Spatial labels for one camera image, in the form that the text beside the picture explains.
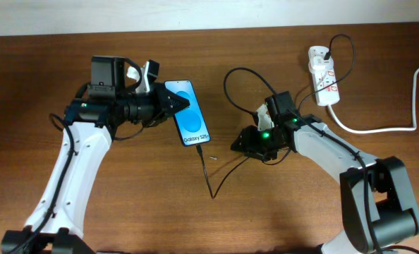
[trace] phone screen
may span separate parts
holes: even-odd
[[[189,100],[190,106],[175,114],[175,124],[184,146],[197,145],[211,140],[207,125],[189,80],[166,81],[166,88]]]

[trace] power strip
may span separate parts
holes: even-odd
[[[308,50],[310,60],[308,68],[312,73],[315,91],[330,85],[327,89],[316,93],[316,102],[319,106],[328,106],[339,102],[338,84],[331,85],[336,81],[334,60],[332,57],[329,60],[324,60],[328,51],[329,49],[324,46],[313,46]]]

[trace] white arm segment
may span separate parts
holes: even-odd
[[[90,191],[103,157],[111,147],[112,139],[106,127],[97,128],[94,123],[75,122],[70,126],[70,130],[75,140],[75,151],[78,154],[73,156],[67,169],[54,208],[54,216],[48,220],[41,232],[55,234],[60,228],[67,228],[69,234],[82,238],[85,208]],[[32,226],[33,231],[39,226],[50,206],[69,149],[70,140],[64,130],[61,151],[47,188],[25,223],[25,226]]]
[[[344,141],[335,133],[331,132],[325,123],[313,123],[313,126],[325,131],[327,134],[337,138],[341,142],[348,145],[354,151],[360,151],[358,148]],[[319,133],[311,129],[309,126],[303,126],[294,133],[294,143],[298,153],[310,158],[324,169],[339,184],[339,174],[350,168],[361,169],[360,163],[354,160],[352,154],[345,148],[331,141],[329,138],[321,137]],[[376,163],[376,157],[360,151],[366,166]],[[335,238],[322,246],[322,254],[359,254],[352,246],[346,232],[343,230]]]

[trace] white cable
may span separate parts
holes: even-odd
[[[346,127],[338,117],[336,117],[336,114],[334,110],[332,109],[331,105],[328,105],[329,112],[332,115],[332,118],[335,120],[335,122],[342,127],[345,131],[348,131],[350,133],[355,134],[369,134],[369,133],[381,133],[386,131],[414,131],[416,130],[416,77],[418,76],[419,68],[416,70],[415,74],[413,74],[413,89],[412,89],[412,127],[393,127],[393,128],[381,128],[381,129],[375,129],[375,130],[365,130],[365,131],[357,131],[353,130],[351,128]]]

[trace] wooden table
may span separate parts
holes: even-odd
[[[357,49],[354,71],[340,83],[339,118],[357,129],[408,126],[419,23],[0,37],[0,241],[6,230],[23,228],[40,200],[61,143],[48,113],[62,114],[90,79],[92,55],[139,64],[154,59],[161,64],[159,80],[193,82],[212,136],[203,148],[216,186],[242,160],[230,144],[253,123],[225,98],[226,72],[253,68],[278,91],[302,91],[300,101],[312,89],[308,47],[327,46],[339,32],[350,34]],[[341,77],[351,62],[350,44],[337,40],[333,57]],[[249,109],[270,96],[256,77],[241,72],[230,77],[229,93]],[[402,159],[419,203],[419,77],[417,105],[418,130],[406,133],[347,133],[313,99],[302,113],[319,116],[366,152]],[[138,128],[126,124],[119,134]],[[297,154],[275,167],[247,161],[211,200],[195,148],[181,145],[168,120],[111,146],[87,205],[84,239],[94,250],[254,253],[316,246],[341,228],[338,185]],[[419,248],[419,236],[404,243]]]

